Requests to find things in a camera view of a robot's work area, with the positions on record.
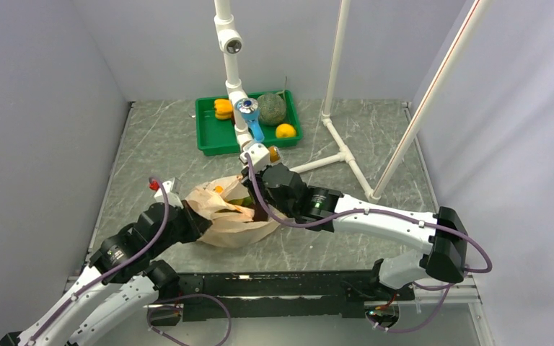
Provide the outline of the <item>green fake grape bunch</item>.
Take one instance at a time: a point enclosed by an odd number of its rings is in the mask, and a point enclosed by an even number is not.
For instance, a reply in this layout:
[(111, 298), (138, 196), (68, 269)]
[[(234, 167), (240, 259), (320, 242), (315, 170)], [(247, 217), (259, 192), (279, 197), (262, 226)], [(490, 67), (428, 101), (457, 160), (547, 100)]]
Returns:
[(254, 200), (251, 197), (245, 197), (236, 202), (237, 205), (240, 205), (242, 207), (249, 208), (251, 205), (254, 204)]

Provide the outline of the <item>translucent orange plastic bag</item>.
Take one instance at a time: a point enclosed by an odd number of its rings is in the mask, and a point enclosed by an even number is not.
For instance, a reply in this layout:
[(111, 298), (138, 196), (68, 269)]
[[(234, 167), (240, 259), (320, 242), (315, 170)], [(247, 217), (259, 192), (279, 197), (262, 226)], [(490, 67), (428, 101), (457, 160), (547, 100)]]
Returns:
[(199, 241), (215, 247), (240, 248), (272, 234), (279, 223), (271, 217), (266, 222), (253, 222), (252, 206), (246, 208), (236, 204), (245, 197), (250, 197), (249, 192), (236, 175), (194, 187), (185, 200), (196, 213), (212, 221), (212, 226)]

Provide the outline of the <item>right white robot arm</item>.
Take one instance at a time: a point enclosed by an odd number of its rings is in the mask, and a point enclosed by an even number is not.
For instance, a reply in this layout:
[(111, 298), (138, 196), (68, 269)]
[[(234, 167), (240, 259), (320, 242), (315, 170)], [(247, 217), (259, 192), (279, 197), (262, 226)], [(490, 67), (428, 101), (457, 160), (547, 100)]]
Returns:
[(360, 233), (396, 241), (409, 251), (375, 262), (369, 291), (386, 299), (395, 290), (422, 278), (461, 283), (466, 276), (467, 231), (456, 210), (411, 212), (359, 200), (339, 190), (305, 183), (283, 164), (259, 172), (242, 170), (243, 185), (260, 207), (292, 228), (331, 233)]

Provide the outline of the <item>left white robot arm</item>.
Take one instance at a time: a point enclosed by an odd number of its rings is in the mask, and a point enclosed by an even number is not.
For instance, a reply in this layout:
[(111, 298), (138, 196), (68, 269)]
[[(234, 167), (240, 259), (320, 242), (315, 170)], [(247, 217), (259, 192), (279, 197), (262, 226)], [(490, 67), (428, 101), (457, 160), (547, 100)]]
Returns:
[(172, 301), (180, 277), (157, 257), (174, 244), (199, 240), (211, 224), (187, 202), (152, 204), (103, 241), (44, 316), (21, 332), (7, 333), (0, 345), (92, 345), (142, 306)]

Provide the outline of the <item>yellow fake lemon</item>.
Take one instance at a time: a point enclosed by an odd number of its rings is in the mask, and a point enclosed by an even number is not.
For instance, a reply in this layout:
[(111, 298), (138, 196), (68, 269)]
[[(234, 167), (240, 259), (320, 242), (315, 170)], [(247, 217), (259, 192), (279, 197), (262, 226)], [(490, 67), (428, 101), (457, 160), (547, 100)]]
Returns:
[(275, 129), (275, 137), (280, 139), (294, 138), (297, 136), (296, 128), (293, 125), (282, 123)]

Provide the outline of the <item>green fake melon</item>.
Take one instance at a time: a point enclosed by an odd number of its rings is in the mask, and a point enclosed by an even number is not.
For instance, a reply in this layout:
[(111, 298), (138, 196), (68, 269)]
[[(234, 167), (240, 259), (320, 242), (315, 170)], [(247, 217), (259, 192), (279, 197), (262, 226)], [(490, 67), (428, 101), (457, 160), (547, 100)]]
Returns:
[(277, 126), (286, 119), (286, 103), (280, 95), (266, 93), (259, 96), (257, 101), (261, 125)]

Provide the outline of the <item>yellow fake bell pepper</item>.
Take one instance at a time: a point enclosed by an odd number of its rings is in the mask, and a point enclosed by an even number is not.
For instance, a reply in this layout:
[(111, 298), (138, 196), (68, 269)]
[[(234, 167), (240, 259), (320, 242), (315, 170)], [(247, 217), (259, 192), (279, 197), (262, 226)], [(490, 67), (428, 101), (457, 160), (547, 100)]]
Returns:
[(234, 108), (229, 99), (214, 100), (214, 116), (218, 120), (231, 119), (234, 114)]

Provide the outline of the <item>white pole with red stripe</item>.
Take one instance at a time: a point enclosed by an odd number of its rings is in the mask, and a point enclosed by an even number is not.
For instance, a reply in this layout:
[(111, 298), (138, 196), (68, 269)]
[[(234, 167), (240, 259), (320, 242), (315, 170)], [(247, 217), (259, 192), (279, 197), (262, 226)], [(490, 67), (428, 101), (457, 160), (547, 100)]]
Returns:
[(383, 171), (376, 187), (367, 195), (367, 199), (373, 202), (380, 200), (381, 194), (386, 188), (388, 182), (392, 179), (400, 162), (409, 149), (410, 145), (417, 139), (417, 135), (429, 114), (429, 108), (437, 98), (440, 88), (443, 86), (451, 70), (455, 67), (457, 59), (464, 51), (466, 44), (470, 41), (472, 34), (478, 22), (486, 12), (487, 8), (493, 2), (490, 0), (475, 0), (470, 9), (467, 10), (465, 17), (458, 27), (456, 34), (447, 51), (444, 54), (436, 72), (432, 76), (427, 88), (424, 90), (423, 97), (417, 104), (417, 108), (407, 126), (399, 144), (396, 146), (385, 170)]

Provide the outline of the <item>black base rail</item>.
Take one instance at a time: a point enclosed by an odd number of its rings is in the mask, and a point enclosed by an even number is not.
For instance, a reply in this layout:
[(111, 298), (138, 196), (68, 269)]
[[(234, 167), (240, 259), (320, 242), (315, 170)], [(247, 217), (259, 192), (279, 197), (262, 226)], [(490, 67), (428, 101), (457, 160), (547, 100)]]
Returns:
[(183, 321), (234, 318), (341, 316), (362, 318), (367, 309), (415, 298), (413, 288), (380, 290), (370, 270), (179, 273), (160, 290), (159, 302), (183, 300)]

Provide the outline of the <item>white PVC pipe frame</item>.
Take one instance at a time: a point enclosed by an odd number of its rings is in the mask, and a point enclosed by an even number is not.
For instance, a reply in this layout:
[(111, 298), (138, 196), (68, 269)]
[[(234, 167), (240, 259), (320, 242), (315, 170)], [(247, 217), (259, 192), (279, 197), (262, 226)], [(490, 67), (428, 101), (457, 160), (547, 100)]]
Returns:
[[(327, 91), (320, 113), (322, 124), (337, 144), (338, 153), (325, 157), (323, 159), (318, 159), (294, 167), (294, 171), (299, 173), (308, 172), (312, 171), (313, 169), (325, 167), (329, 164), (344, 162), (353, 172), (355, 178), (362, 187), (365, 198), (367, 199), (367, 195), (372, 192), (374, 188), (371, 187), (371, 185), (365, 178), (350, 148), (345, 143), (342, 136), (338, 133), (336, 127), (333, 125), (333, 122), (331, 120), (331, 107), (333, 105), (334, 91), (338, 77), (338, 69), (340, 67), (340, 58), (343, 50), (350, 6), (350, 1), (340, 2), (333, 45), (333, 53), (330, 62), (330, 73), (327, 82)], [(230, 2), (215, 1), (214, 7), (216, 12), (214, 17), (216, 37), (218, 39), (219, 49), (223, 53), (225, 72), (227, 76), (225, 87), (227, 88), (228, 99), (230, 100), (234, 108), (235, 138), (239, 148), (242, 150), (242, 147), (246, 143), (248, 143), (249, 141), (254, 141), (253, 137), (251, 136), (251, 132), (249, 131), (245, 121), (242, 119), (241, 114), (238, 110), (235, 109), (235, 104), (239, 100), (249, 98), (247, 93), (244, 91), (244, 88), (242, 87), (242, 81), (239, 77), (239, 69), (237, 63), (237, 54), (241, 51), (242, 48), (242, 37), (236, 29), (235, 19), (234, 15), (232, 14)]]

